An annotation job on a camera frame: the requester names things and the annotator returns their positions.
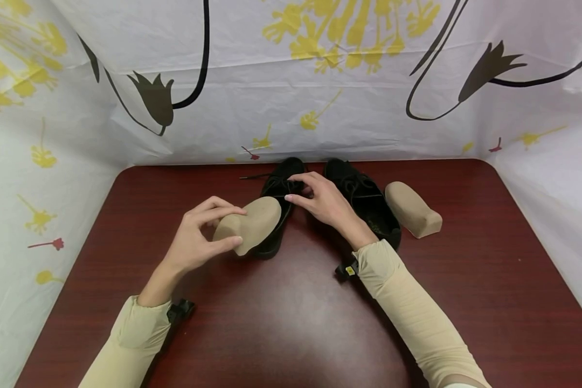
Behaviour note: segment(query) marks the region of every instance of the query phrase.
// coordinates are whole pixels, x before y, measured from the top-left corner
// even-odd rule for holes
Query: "hand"
[[[209,242],[200,231],[205,224],[216,225],[229,214],[246,214],[246,211],[223,199],[211,197],[185,213],[161,264],[186,273],[205,264],[217,254],[228,252],[241,244],[242,239],[239,236]]]
[[[306,188],[302,194],[305,197],[287,195],[285,200],[303,207],[319,221],[332,226],[351,244],[353,250],[378,241],[332,181],[314,171],[292,175],[288,180],[304,182]]]
[[[155,307],[170,301],[172,291],[184,274],[241,244],[239,236],[209,242],[200,231],[203,225],[216,224],[229,214],[246,214],[246,211],[223,199],[211,197],[185,213],[168,253],[153,271],[137,303],[143,307]]]

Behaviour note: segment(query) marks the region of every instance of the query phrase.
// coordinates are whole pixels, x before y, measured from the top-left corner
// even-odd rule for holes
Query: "white curtain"
[[[123,168],[287,156],[487,160],[582,305],[582,0],[0,0],[0,387]]]

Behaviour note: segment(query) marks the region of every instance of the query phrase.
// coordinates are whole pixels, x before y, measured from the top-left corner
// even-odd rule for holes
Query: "black shoe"
[[[358,217],[367,223],[377,238],[388,241],[394,250],[399,248],[401,226],[373,179],[340,159],[329,160],[323,168],[323,176],[336,184]]]
[[[287,223],[288,216],[291,214],[293,204],[285,200],[285,196],[289,193],[299,195],[304,188],[302,182],[288,181],[287,178],[291,175],[302,174],[306,172],[304,163],[298,158],[287,158],[271,172],[271,174],[261,174],[254,176],[243,177],[242,179],[251,179],[259,176],[269,176],[263,185],[261,191],[262,197],[274,197],[278,200],[282,212],[280,212],[280,220],[278,224],[267,236],[263,242],[250,250],[250,253],[263,260],[270,259],[278,253],[280,243],[282,242],[282,232]]]

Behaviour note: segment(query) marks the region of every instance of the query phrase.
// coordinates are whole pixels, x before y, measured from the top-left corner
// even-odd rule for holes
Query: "sleeve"
[[[153,357],[160,351],[170,323],[171,302],[141,307],[129,297],[106,344],[86,372],[79,388],[139,388]]]
[[[354,255],[358,277],[401,334],[431,388],[442,388],[446,381],[449,388],[472,382],[491,388],[455,326],[388,242],[373,242]]]

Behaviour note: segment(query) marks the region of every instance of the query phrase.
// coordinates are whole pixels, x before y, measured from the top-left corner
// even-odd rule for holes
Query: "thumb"
[[[225,253],[241,245],[243,241],[244,240],[241,236],[231,236],[223,238],[222,240],[212,241],[209,243],[209,251],[211,252],[212,256]]]
[[[308,209],[313,203],[312,199],[304,198],[299,195],[286,195],[285,200],[294,205],[298,205],[299,207],[303,207],[304,209]]]

